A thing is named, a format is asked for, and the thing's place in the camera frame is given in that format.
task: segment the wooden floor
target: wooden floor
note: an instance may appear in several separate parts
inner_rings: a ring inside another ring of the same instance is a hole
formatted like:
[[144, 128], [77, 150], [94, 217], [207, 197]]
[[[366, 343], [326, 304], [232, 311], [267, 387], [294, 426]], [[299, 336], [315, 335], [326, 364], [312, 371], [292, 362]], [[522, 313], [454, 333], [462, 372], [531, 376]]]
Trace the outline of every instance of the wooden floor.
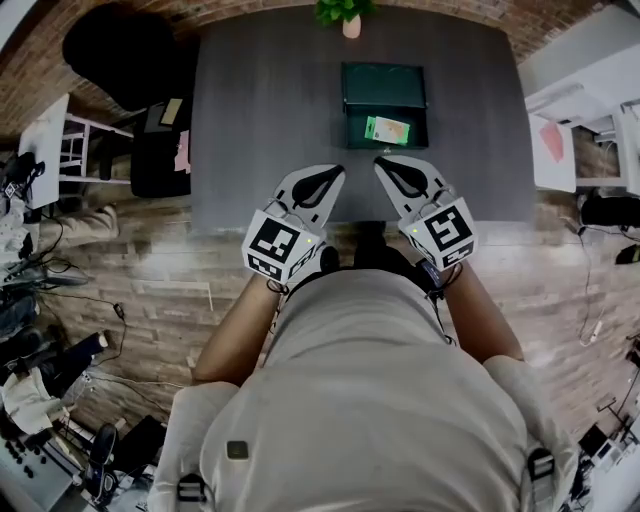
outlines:
[[[188, 361], [197, 358], [249, 276], [240, 254], [242, 233], [193, 233], [189, 198], [143, 200], [124, 187], [105, 186], [92, 201], [108, 202], [109, 195], [120, 197], [120, 237], [64, 251], [93, 281], [54, 292], [120, 302], [126, 312], [122, 356], [91, 369], [94, 380], [77, 384], [68, 397], [79, 396], [73, 417], [91, 429], [120, 417], [129, 426], [147, 414], [165, 420], [177, 388], [122, 381], [127, 387], [96, 377], [113, 379], [104, 372], [135, 381], [188, 384]], [[561, 219], [574, 215], [572, 203], [569, 195], [540, 194], [535, 225], [479, 223], [481, 247], [472, 262], [522, 342], [527, 360], [539, 370], [559, 417], [578, 436], [594, 421], [613, 427], [594, 404], [607, 393], [622, 397], [633, 376], [634, 367], [624, 360], [625, 337], [640, 330], [640, 265], [613, 265], [617, 251], [632, 243], [622, 236], [590, 231], [583, 236], [583, 247]], [[345, 259], [353, 249], [349, 232], [341, 226], [332, 233]], [[398, 235], [390, 239], [409, 251]], [[123, 327], [111, 305], [43, 297], [74, 342], [110, 329], [119, 343]], [[604, 327], [597, 342], [581, 346], [585, 318], [583, 340], [601, 312]]]

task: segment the person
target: person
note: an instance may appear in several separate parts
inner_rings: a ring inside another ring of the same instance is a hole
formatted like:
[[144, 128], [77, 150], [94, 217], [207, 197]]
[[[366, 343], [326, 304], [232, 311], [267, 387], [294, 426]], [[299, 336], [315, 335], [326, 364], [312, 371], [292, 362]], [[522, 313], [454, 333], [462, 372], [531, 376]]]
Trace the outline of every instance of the person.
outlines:
[[361, 239], [353, 268], [293, 291], [254, 371], [281, 297], [251, 277], [174, 398], [149, 510], [180, 510], [191, 473], [217, 512], [535, 510], [540, 447], [559, 509], [573, 441], [471, 265], [442, 282], [459, 346], [416, 267]]
[[[0, 352], [17, 353], [14, 347], [4, 346], [8, 343], [0, 345]], [[93, 356], [107, 346], [104, 333], [96, 332], [31, 369], [18, 365], [0, 392], [0, 435], [11, 440], [23, 433], [38, 434], [67, 415], [61, 398], [89, 367]]]

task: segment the white cloth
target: white cloth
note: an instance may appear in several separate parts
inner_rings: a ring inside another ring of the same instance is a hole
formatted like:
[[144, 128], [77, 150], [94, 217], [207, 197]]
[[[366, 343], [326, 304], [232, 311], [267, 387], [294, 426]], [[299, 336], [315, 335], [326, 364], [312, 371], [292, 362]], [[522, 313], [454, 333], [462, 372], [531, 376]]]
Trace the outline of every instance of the white cloth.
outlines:
[[29, 435], [51, 428], [49, 415], [63, 409], [62, 402], [47, 393], [38, 368], [22, 380], [11, 374], [2, 386], [2, 402], [13, 422]]
[[[175, 510], [179, 477], [198, 466], [217, 512], [528, 511], [538, 441], [556, 457], [557, 489], [575, 472], [532, 370], [506, 357], [483, 367], [446, 345], [424, 293], [382, 271], [298, 290], [265, 368], [239, 390], [222, 385], [176, 395], [152, 512]], [[230, 460], [229, 441], [249, 459]]]
[[24, 202], [14, 196], [9, 201], [9, 211], [0, 217], [0, 265], [20, 261], [18, 253], [22, 250], [29, 231], [24, 227]]

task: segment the wall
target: wall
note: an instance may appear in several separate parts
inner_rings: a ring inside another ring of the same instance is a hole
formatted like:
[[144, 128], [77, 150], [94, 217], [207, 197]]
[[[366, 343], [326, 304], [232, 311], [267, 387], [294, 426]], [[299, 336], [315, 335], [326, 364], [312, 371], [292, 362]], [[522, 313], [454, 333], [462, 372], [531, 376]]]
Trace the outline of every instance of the wall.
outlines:
[[0, 4], [0, 51], [37, 0], [4, 0]]
[[[427, 9], [504, 30], [521, 61], [607, 0], [378, 0]], [[122, 117], [111, 99], [75, 75], [64, 63], [61, 43], [72, 24], [105, 0], [60, 0], [15, 53], [0, 76], [0, 138], [17, 137], [63, 93], [73, 93], [73, 110], [110, 121]], [[136, 8], [167, 18], [184, 35], [208, 23], [263, 9], [304, 5], [312, 0], [130, 0]], [[366, 20], [363, 30], [367, 29]]]

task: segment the person's leg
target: person's leg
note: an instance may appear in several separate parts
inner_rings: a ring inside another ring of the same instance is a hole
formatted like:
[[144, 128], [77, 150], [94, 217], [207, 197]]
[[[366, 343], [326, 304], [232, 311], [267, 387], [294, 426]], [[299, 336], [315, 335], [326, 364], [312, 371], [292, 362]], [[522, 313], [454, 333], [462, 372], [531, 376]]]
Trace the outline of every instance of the person's leg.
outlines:
[[400, 251], [387, 246], [384, 239], [384, 222], [363, 223], [353, 258], [355, 269], [377, 269], [406, 277], [425, 293], [433, 289], [433, 281], [417, 269]]
[[0, 336], [10, 336], [17, 329], [29, 325], [38, 316], [36, 298], [32, 293], [18, 295], [0, 311]]
[[333, 272], [337, 272], [338, 270], [340, 270], [340, 254], [338, 254], [338, 251], [335, 247], [325, 247], [322, 250], [322, 254], [320, 255], [320, 272], [309, 274], [302, 281], [300, 281], [300, 283], [293, 290], [291, 290], [291, 293], [289, 294], [287, 300], [289, 300], [294, 292], [298, 291], [304, 285], [326, 275], [332, 274]]
[[92, 356], [107, 346], [102, 332], [96, 332], [59, 356], [42, 363], [42, 381], [50, 395], [62, 398], [92, 361]]

